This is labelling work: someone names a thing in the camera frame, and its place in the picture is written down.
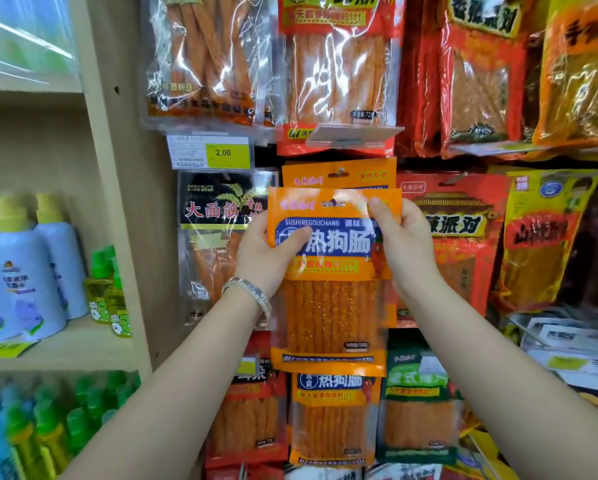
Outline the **person's left hand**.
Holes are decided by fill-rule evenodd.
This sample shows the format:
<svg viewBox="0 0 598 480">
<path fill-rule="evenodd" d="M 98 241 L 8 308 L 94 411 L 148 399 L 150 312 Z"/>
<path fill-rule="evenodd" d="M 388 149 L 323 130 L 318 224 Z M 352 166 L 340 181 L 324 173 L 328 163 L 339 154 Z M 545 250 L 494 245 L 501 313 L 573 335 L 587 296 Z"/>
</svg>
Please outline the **person's left hand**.
<svg viewBox="0 0 598 480">
<path fill-rule="evenodd" d="M 235 276 L 258 287 L 271 299 L 283 281 L 287 267 L 280 266 L 278 246 L 267 242 L 268 212 L 262 212 L 248 226 L 238 247 Z M 310 226 L 301 227 L 287 239 L 310 239 Z"/>
</svg>

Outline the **orange blue-label snack packet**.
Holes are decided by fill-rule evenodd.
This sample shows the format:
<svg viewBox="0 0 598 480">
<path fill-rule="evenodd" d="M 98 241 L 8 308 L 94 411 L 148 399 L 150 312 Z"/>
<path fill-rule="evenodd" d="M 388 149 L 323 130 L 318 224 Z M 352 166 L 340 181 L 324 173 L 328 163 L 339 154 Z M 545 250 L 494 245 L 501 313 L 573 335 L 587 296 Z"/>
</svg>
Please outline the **orange blue-label snack packet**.
<svg viewBox="0 0 598 480">
<path fill-rule="evenodd" d="M 276 248 L 308 226 L 275 295 L 271 362 L 279 371 L 382 377 L 386 368 L 383 236 L 367 203 L 401 216 L 395 188 L 272 187 L 268 243 Z"/>
</svg>

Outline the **person's left forearm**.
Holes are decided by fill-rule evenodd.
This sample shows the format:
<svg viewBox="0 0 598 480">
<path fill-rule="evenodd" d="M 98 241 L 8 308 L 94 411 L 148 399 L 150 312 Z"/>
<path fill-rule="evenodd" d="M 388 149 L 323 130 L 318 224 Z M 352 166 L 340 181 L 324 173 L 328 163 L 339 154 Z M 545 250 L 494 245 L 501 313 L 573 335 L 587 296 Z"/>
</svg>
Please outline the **person's left forearm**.
<svg viewBox="0 0 598 480">
<path fill-rule="evenodd" d="M 60 480 L 187 478 L 263 314 L 243 285 L 228 287 Z"/>
</svg>

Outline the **person's right forearm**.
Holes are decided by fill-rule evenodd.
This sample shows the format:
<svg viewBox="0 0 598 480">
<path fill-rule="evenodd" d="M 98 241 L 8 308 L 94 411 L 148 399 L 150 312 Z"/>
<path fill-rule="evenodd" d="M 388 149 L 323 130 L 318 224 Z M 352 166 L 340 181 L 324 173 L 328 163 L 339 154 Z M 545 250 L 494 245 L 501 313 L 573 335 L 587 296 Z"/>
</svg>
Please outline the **person's right forearm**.
<svg viewBox="0 0 598 480">
<path fill-rule="evenodd" d="M 394 285 L 520 480 L 598 480 L 598 409 L 505 338 L 439 275 Z"/>
</svg>

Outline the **red yellow-label snack packet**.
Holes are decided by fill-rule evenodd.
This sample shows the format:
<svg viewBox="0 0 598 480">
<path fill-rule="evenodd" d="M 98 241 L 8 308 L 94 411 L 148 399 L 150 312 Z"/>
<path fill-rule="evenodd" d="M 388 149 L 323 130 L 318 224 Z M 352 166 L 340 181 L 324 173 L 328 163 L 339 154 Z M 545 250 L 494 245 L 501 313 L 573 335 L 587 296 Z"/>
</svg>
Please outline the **red yellow-label snack packet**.
<svg viewBox="0 0 598 480">
<path fill-rule="evenodd" d="M 435 261 L 447 284 L 486 316 L 510 178 L 470 172 L 396 177 L 402 196 L 430 224 Z"/>
</svg>

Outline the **price tag with yellow label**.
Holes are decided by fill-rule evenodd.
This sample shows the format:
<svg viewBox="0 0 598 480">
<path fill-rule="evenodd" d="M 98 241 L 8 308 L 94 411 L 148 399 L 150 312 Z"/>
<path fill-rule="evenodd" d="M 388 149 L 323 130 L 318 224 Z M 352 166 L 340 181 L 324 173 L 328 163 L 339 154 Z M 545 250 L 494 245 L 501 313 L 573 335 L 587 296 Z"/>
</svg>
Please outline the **price tag with yellow label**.
<svg viewBox="0 0 598 480">
<path fill-rule="evenodd" d="M 180 171 L 252 169 L 254 146 L 245 136 L 191 134 L 166 136 L 172 168 Z"/>
</svg>

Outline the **plain red snack packet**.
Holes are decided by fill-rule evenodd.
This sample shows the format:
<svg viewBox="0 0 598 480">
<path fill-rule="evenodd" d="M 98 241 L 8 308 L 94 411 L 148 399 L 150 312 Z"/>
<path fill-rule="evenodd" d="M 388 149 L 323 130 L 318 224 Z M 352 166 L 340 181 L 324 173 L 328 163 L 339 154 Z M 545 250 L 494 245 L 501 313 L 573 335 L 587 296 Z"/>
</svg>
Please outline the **plain red snack packet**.
<svg viewBox="0 0 598 480">
<path fill-rule="evenodd" d="M 446 0 L 406 0 L 396 136 L 398 157 L 434 157 L 440 151 L 440 46 Z"/>
</svg>

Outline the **red-orange strip snack packet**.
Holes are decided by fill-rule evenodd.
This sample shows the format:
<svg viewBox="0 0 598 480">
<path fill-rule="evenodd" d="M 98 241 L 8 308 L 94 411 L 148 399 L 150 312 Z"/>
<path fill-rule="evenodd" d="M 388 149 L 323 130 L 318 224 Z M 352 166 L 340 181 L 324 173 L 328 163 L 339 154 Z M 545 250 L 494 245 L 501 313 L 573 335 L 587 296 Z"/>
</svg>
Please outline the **red-orange strip snack packet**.
<svg viewBox="0 0 598 480">
<path fill-rule="evenodd" d="M 406 0 L 278 0 L 284 112 L 277 150 L 299 157 L 336 148 L 309 148 L 318 125 L 397 122 Z M 394 138 L 374 150 L 390 157 Z"/>
</svg>

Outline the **red black-label snack packet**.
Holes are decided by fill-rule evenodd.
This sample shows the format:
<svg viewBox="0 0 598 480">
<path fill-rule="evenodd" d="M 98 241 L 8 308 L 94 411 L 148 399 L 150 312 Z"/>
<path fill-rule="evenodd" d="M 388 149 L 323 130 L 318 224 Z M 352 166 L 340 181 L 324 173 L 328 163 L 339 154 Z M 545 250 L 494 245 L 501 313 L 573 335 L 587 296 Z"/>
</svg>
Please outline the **red black-label snack packet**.
<svg viewBox="0 0 598 480">
<path fill-rule="evenodd" d="M 273 368 L 270 343 L 269 331 L 251 335 L 244 358 L 258 359 L 257 371 L 233 377 L 207 437 L 207 469 L 287 461 L 288 379 Z"/>
</svg>

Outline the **green-label snack packet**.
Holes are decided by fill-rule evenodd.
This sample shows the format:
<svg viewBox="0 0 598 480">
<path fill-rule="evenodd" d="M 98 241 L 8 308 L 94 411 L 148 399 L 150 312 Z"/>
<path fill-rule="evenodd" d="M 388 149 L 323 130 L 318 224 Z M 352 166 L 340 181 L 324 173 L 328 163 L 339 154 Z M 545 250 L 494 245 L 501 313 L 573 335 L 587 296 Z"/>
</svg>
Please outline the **green-label snack packet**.
<svg viewBox="0 0 598 480">
<path fill-rule="evenodd" d="M 378 414 L 377 462 L 454 463 L 462 415 L 463 396 L 423 340 L 389 343 Z"/>
</svg>

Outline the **orange-yellow snack packet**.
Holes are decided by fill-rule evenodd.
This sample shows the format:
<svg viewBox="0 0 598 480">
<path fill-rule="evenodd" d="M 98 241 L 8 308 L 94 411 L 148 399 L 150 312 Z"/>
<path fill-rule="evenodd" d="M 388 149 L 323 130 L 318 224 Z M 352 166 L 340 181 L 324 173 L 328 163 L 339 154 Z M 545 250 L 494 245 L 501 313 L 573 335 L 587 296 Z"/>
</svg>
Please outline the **orange-yellow snack packet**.
<svg viewBox="0 0 598 480">
<path fill-rule="evenodd" d="M 533 143 L 598 144 L 598 0 L 550 0 Z"/>
</svg>

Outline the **white price tag holders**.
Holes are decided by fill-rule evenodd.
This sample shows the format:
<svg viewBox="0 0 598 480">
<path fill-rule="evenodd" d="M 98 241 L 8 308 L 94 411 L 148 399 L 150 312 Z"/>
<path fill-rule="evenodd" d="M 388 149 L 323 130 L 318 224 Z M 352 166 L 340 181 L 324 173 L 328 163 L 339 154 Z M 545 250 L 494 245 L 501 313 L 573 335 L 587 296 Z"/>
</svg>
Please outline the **white price tag holders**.
<svg viewBox="0 0 598 480">
<path fill-rule="evenodd" d="M 578 319 L 517 315 L 520 348 L 569 386 L 598 392 L 598 327 Z"/>
</svg>

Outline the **yellow shelf price label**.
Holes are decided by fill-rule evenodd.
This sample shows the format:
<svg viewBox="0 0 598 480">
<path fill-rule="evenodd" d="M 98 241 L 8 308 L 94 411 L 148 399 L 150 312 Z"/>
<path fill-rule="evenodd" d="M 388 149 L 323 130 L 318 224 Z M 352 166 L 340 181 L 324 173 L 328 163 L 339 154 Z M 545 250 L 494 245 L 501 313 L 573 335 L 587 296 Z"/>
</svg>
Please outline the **yellow shelf price label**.
<svg viewBox="0 0 598 480">
<path fill-rule="evenodd" d="M 38 341 L 32 342 L 0 342 L 0 360 L 16 359 L 32 348 Z"/>
</svg>

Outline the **row of green-capped bottles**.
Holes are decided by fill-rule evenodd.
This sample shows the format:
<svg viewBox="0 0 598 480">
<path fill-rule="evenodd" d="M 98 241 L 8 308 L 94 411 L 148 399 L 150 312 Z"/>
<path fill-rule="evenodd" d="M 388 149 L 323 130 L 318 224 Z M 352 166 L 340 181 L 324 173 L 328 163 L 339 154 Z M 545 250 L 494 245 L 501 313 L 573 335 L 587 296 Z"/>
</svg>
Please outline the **row of green-capped bottles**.
<svg viewBox="0 0 598 480">
<path fill-rule="evenodd" d="M 141 384 L 126 371 L 0 380 L 0 480 L 58 480 Z"/>
</svg>

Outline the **clear plastic wrapped package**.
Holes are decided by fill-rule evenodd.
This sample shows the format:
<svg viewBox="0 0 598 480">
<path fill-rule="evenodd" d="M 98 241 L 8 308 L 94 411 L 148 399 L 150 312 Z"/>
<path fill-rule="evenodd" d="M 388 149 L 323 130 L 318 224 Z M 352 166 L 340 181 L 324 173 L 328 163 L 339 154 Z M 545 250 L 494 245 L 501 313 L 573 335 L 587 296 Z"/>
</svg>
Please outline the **clear plastic wrapped package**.
<svg viewBox="0 0 598 480">
<path fill-rule="evenodd" d="M 0 0 L 0 76 L 79 76 L 69 0 Z"/>
</svg>

